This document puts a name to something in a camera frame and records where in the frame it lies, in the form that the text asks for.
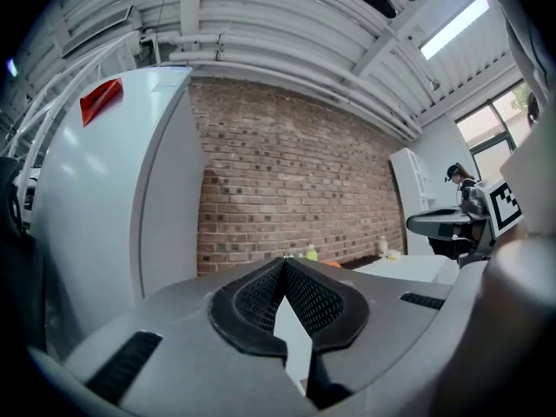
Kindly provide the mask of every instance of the yellow bottle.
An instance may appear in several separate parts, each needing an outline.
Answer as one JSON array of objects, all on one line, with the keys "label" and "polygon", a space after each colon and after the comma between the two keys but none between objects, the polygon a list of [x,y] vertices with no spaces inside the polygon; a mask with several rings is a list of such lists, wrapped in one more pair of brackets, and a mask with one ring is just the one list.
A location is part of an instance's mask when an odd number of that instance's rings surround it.
[{"label": "yellow bottle", "polygon": [[319,254],[316,253],[314,244],[309,244],[309,249],[307,251],[306,258],[312,261],[319,261]]}]

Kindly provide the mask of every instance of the black vent slot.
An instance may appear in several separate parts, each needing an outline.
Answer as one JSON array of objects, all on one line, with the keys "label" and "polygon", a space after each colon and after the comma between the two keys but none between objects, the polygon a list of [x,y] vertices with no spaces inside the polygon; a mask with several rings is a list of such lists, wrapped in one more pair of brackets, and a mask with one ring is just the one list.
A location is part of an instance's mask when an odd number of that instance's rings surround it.
[{"label": "black vent slot", "polygon": [[426,213],[421,213],[420,215],[415,215],[415,216],[419,216],[419,218],[424,218],[427,216],[446,216],[446,215],[453,215],[454,213],[456,213],[458,210],[456,208],[439,208],[438,210],[433,210],[433,211],[429,211]]},{"label": "black vent slot", "polygon": [[117,405],[161,340],[160,335],[137,332],[96,373],[87,387]]},{"label": "black vent slot", "polygon": [[407,301],[412,304],[417,304],[418,306],[423,306],[424,308],[431,308],[440,310],[444,306],[444,300],[440,298],[433,298],[432,296],[425,296],[419,294],[411,294],[407,292],[400,297],[400,300]]}]

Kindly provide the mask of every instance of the brick wall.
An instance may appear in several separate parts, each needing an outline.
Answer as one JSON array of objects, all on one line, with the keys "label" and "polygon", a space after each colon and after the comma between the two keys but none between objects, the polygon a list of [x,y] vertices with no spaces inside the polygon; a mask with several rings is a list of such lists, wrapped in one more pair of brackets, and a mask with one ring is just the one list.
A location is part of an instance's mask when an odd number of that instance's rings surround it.
[{"label": "brick wall", "polygon": [[403,251],[388,157],[402,144],[356,116],[293,92],[197,79],[191,101],[208,165],[199,275],[297,255],[320,261],[376,254],[380,235]]}]

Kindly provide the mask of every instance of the black cap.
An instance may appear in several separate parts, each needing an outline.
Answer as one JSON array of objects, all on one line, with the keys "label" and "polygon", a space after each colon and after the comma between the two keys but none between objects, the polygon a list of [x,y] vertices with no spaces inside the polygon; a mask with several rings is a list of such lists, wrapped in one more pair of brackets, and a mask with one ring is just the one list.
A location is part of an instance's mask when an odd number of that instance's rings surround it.
[{"label": "black cap", "polygon": [[446,172],[446,178],[444,178],[444,182],[451,181],[452,176],[459,173],[459,171],[460,167],[458,167],[457,165],[450,165],[450,167],[448,167],[448,171]]}]

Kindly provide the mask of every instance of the white ceiling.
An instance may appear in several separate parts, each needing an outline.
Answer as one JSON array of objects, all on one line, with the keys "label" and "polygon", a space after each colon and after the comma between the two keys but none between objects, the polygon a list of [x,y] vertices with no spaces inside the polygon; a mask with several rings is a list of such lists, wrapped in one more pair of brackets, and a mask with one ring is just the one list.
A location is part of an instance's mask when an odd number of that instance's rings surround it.
[{"label": "white ceiling", "polygon": [[[431,60],[420,53],[419,46],[470,1],[394,0],[399,15],[391,21],[361,0],[54,0],[16,56],[20,74],[4,91],[3,113],[13,117],[23,109],[22,94],[33,97],[67,66],[60,58],[64,40],[103,15],[133,5],[141,12],[144,30],[266,41],[249,47],[185,43],[182,51],[194,58],[197,75],[247,78],[298,90],[410,140],[421,125],[462,110],[462,103],[481,98],[493,83],[519,78],[494,2]],[[162,46],[164,62],[173,50],[175,45]],[[215,50],[231,58],[218,63],[211,54]],[[201,56],[211,59],[195,64]],[[436,91],[430,88],[433,79],[440,81]]]}]

